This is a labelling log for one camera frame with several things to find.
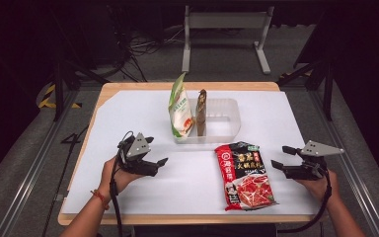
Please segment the white table mat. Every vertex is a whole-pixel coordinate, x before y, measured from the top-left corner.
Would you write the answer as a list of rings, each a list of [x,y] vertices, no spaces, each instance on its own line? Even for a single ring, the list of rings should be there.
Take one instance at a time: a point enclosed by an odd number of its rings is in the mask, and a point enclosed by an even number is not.
[[[259,213],[316,213],[320,206],[310,193],[271,166],[274,160],[285,165],[301,162],[300,157],[282,151],[283,146],[304,144],[286,95],[267,91],[210,91],[207,96],[235,100],[241,118],[237,140],[260,148],[276,203]],[[133,131],[154,139],[147,160],[165,159],[167,163],[156,176],[141,178],[119,194],[123,215],[229,214],[214,145],[175,142],[168,112],[169,97],[167,90],[121,91],[98,108],[62,213],[79,212],[98,186],[104,163],[116,155],[122,138]]]

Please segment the black tripod stand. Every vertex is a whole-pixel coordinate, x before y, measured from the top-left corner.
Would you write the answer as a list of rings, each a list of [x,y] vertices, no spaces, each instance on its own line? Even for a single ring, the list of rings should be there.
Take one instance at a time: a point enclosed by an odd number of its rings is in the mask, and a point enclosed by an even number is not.
[[[310,76],[305,82],[305,87],[307,90],[316,91],[321,83],[325,82],[323,111],[327,120],[332,120],[331,107],[334,77],[332,62],[330,60],[320,59],[315,62],[309,63],[292,73],[284,73],[279,77],[276,84],[279,87],[284,86],[292,80],[305,75],[307,72],[310,72]]]
[[[78,90],[81,86],[80,79],[76,72],[84,74],[93,81],[102,85],[109,83],[109,80],[97,75],[96,73],[81,67],[80,65],[69,60],[56,60],[53,64],[53,82],[55,84],[55,104],[56,112],[54,121],[58,121],[65,109],[63,86],[66,85],[70,90]]]

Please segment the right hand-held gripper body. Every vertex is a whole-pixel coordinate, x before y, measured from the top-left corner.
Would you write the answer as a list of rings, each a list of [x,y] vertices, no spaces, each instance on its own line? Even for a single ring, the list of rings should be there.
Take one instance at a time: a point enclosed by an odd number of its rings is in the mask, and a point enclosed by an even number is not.
[[[282,171],[287,179],[316,181],[322,179],[327,172],[325,157],[343,154],[342,148],[309,140],[303,148],[298,148],[298,156],[302,159],[300,166],[285,166]]]

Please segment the grey metal frame stand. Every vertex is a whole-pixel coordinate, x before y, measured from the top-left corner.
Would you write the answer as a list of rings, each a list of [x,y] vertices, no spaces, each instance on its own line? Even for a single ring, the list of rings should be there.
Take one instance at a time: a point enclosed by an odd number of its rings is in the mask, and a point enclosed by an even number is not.
[[[190,30],[191,29],[258,29],[260,37],[253,42],[263,74],[270,73],[265,57],[264,46],[274,7],[259,12],[192,12],[185,8],[184,32],[185,45],[183,52],[182,71],[190,71]]]

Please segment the green and white food packet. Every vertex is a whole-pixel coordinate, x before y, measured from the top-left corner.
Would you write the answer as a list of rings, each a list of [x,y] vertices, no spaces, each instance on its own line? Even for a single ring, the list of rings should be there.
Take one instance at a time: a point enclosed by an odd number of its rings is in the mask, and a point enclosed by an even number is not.
[[[185,76],[186,73],[182,73],[174,82],[168,105],[172,134],[176,138],[187,137],[194,124],[190,99],[184,85]]]

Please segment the person's right hand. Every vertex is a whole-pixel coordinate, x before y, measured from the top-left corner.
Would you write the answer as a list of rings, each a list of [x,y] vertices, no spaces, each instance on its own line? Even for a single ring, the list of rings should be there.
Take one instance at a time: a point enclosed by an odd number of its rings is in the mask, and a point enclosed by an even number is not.
[[[327,207],[339,202],[341,199],[337,174],[332,170],[329,170],[329,177],[331,181],[332,194],[328,199]],[[303,185],[317,200],[322,201],[324,199],[328,184],[325,178],[316,181],[297,180],[297,183]]]

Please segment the clear plastic container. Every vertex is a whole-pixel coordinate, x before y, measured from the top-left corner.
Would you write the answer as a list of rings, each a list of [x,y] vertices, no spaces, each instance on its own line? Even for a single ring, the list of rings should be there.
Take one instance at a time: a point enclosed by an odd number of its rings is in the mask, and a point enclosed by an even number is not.
[[[210,98],[206,100],[204,136],[197,135],[194,124],[187,137],[178,137],[178,144],[228,143],[234,140],[241,128],[239,106],[229,98]]]

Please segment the person's left hand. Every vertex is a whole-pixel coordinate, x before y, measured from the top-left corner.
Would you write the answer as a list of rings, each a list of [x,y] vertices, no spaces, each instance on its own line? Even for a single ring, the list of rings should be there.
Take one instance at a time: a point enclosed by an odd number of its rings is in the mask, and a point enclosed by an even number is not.
[[[105,202],[111,200],[111,182],[115,181],[116,192],[121,193],[130,183],[142,178],[142,175],[130,174],[119,168],[115,163],[115,158],[105,162],[98,192],[104,197]]]

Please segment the red and black food packet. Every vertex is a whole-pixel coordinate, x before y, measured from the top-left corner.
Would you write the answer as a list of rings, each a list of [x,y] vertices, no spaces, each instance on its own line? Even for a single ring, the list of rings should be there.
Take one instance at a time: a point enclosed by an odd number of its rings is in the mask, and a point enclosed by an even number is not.
[[[254,210],[276,204],[258,145],[236,142],[215,149],[223,179],[225,210]]]

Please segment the golden food packet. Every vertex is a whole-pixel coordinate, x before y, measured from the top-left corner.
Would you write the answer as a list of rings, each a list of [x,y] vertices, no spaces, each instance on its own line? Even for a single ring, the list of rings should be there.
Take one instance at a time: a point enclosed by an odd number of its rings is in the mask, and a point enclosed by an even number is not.
[[[205,136],[206,130],[206,91],[204,89],[199,91],[196,105],[196,128],[198,136]]]

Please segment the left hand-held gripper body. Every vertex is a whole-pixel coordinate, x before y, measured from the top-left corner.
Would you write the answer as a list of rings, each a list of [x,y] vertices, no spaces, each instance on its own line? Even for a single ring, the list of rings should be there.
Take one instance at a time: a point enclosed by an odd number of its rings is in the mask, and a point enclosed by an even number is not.
[[[119,168],[131,174],[154,177],[160,167],[157,163],[143,159],[151,151],[149,144],[141,132],[134,136],[130,131],[129,136],[117,146],[116,161]]]

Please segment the yellow and black hazard tape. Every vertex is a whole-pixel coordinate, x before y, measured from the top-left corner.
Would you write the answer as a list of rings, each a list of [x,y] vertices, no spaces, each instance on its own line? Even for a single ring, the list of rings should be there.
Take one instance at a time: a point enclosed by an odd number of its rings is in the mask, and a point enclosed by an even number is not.
[[[41,101],[38,103],[39,108],[51,108],[51,109],[56,109],[56,104],[51,103],[49,101],[50,96],[52,93],[55,91],[55,84],[51,83],[48,88],[45,90],[45,93],[41,99]],[[82,103],[73,103],[71,106],[72,109],[81,109],[82,108]]]

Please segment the aluminium floor rail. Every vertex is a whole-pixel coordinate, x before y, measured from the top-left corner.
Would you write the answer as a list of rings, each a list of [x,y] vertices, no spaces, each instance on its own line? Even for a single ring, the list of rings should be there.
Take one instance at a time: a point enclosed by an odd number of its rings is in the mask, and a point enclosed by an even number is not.
[[[319,94],[317,92],[310,92],[309,95],[316,110],[319,112],[321,120],[323,121],[332,143],[336,147],[340,147],[345,150],[345,146],[341,141],[341,136],[336,130],[335,125],[331,121],[327,120],[326,114],[323,110],[323,101],[319,97]],[[375,236],[379,237],[379,213],[376,209],[375,202],[373,201],[364,181],[359,177],[356,169],[353,167],[350,156],[346,150],[341,155],[339,163],[341,164],[343,173],[351,186],[365,219],[369,224],[371,232]]]
[[[62,105],[65,107],[64,111],[61,113],[57,121],[53,121],[51,123],[51,126],[47,130],[44,141],[42,142],[27,175],[19,185],[17,193],[15,194],[10,207],[0,223],[0,237],[8,237],[10,235],[37,182],[38,176],[47,159],[50,146],[52,145],[53,140],[64,122],[77,95],[77,91],[70,91],[66,93],[65,100],[62,102]]]

